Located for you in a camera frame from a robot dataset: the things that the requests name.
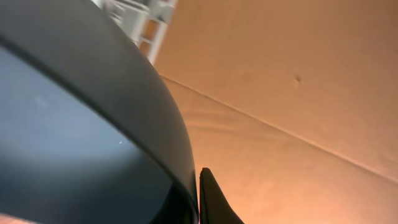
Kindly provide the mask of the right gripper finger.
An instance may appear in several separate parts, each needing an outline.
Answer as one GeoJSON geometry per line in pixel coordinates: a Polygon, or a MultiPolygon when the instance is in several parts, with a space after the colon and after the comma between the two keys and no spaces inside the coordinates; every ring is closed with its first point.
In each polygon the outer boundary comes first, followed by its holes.
{"type": "Polygon", "coordinates": [[[200,172],[200,223],[243,224],[230,207],[209,168],[200,172]]]}

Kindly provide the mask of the dark blue plate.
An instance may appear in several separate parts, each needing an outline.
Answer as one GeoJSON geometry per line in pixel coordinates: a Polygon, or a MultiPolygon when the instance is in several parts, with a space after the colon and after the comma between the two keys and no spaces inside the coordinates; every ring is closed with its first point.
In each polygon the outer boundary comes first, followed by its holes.
{"type": "Polygon", "coordinates": [[[1,213],[33,223],[198,222],[178,107],[91,1],[1,2],[1,213]]]}

